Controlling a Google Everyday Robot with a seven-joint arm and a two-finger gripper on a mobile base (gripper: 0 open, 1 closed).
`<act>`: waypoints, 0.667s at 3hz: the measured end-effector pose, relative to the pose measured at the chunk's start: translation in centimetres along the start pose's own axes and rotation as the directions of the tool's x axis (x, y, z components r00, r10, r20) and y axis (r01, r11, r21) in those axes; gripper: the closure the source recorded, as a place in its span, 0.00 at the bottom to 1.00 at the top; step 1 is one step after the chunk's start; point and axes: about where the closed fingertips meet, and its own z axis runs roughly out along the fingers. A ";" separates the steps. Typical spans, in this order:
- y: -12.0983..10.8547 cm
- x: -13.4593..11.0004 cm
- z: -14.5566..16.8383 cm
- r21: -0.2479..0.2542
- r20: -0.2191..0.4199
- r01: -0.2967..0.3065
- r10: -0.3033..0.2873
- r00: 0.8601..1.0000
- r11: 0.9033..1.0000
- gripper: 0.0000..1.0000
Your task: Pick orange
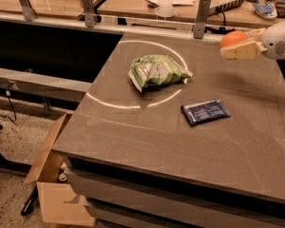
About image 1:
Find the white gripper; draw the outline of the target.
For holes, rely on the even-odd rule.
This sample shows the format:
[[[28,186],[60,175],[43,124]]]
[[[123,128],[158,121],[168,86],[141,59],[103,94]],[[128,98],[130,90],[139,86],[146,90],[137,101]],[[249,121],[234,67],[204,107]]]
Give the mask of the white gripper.
[[[285,22],[277,23],[269,28],[257,28],[245,32],[247,39],[220,50],[226,60],[255,59],[262,52],[274,60],[285,60]]]

